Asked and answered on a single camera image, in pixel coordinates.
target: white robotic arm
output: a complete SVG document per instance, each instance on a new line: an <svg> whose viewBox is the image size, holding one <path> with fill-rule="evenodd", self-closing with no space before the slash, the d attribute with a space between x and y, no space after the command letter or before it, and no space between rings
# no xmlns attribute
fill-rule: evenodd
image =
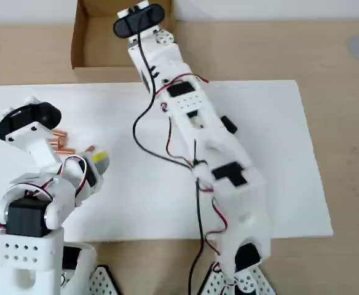
<svg viewBox="0 0 359 295"><path fill-rule="evenodd" d="M217 236L217 260L233 278L235 272L270 256L265 180L216 114L201 78L183 61L173 35L159 27L162 8L143 1L118 16L114 32L128 38L128 52L142 81L179 128L189 158L197 142L197 158L203 161L192 171L201 185L213 189L227 219L226 231Z"/></svg>
<svg viewBox="0 0 359 295"><path fill-rule="evenodd" d="M0 201L0 295L89 293L96 251L65 243L61 226L99 190L105 170L91 152L60 160L49 144L60 120L58 109L32 98L0 123L0 139L29 152L41 170L13 180Z"/></svg>

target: yellow object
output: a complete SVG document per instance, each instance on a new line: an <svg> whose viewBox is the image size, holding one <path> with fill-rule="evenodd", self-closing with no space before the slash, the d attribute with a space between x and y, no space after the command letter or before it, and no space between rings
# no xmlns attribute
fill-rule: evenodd
<svg viewBox="0 0 359 295"><path fill-rule="evenodd" d="M95 163L100 162L100 161L104 160L105 158L108 158L107 152L100 152L100 153L92 156L92 160Z"/></svg>

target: copper peg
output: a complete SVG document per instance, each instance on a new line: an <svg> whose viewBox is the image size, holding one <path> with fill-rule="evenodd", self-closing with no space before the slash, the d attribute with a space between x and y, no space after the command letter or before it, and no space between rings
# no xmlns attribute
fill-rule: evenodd
<svg viewBox="0 0 359 295"><path fill-rule="evenodd" d="M67 142L68 138L67 137L58 137L58 147L64 148L66 146L66 142Z"/></svg>
<svg viewBox="0 0 359 295"><path fill-rule="evenodd" d="M96 146L91 145L91 146L88 147L85 151L86 151L86 152L94 152L95 149L96 149Z"/></svg>
<svg viewBox="0 0 359 295"><path fill-rule="evenodd" d="M54 152L56 152L57 154L60 154L60 155L73 155L76 153L76 150L75 149L69 149L69 148L53 148L54 149Z"/></svg>
<svg viewBox="0 0 359 295"><path fill-rule="evenodd" d="M67 133L67 132L61 131L61 130L58 130L58 129L52 130L52 134L53 134L54 136L62 137L62 138L68 137L68 133Z"/></svg>
<svg viewBox="0 0 359 295"><path fill-rule="evenodd" d="M59 144L59 138L52 138L49 140L49 143L52 147L55 147L55 148L59 148L60 147L60 144Z"/></svg>

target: wooden table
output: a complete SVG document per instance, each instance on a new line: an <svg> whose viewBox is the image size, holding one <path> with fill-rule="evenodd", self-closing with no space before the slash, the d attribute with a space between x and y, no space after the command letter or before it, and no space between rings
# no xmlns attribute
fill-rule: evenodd
<svg viewBox="0 0 359 295"><path fill-rule="evenodd" d="M274 240L263 269L279 294L359 295L359 22L179 23L193 70L210 79L296 79L333 238ZM75 82L72 26L0 26L0 85ZM124 294L186 294L195 241L100 243ZM195 289L212 255L197 269Z"/></svg>

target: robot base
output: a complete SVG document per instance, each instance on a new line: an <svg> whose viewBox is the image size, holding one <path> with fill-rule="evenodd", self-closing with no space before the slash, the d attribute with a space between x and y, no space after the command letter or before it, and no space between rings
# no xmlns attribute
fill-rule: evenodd
<svg viewBox="0 0 359 295"><path fill-rule="evenodd" d="M226 284L226 276L222 271L215 272L212 264L197 295L276 295L274 289L260 271L253 266L235 274L237 282L234 286Z"/></svg>
<svg viewBox="0 0 359 295"><path fill-rule="evenodd" d="M108 266L99 265L89 280L90 295L122 295Z"/></svg>

